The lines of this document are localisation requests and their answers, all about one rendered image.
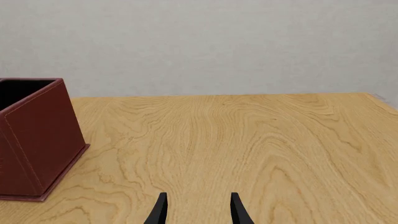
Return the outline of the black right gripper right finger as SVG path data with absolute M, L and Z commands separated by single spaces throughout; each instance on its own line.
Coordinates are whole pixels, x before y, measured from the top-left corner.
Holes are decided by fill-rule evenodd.
M 237 192 L 231 193 L 230 210 L 233 224 L 254 224 Z

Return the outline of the red-brown desk caddy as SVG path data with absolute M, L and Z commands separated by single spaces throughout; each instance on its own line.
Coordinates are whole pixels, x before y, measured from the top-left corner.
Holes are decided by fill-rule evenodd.
M 0 78 L 0 200 L 44 201 L 89 146 L 62 78 Z

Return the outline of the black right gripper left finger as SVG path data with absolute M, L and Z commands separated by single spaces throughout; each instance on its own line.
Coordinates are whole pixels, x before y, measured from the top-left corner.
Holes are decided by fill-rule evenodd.
M 144 224 L 165 224 L 167 219 L 167 209 L 167 193 L 162 192 L 159 194 L 159 197 Z

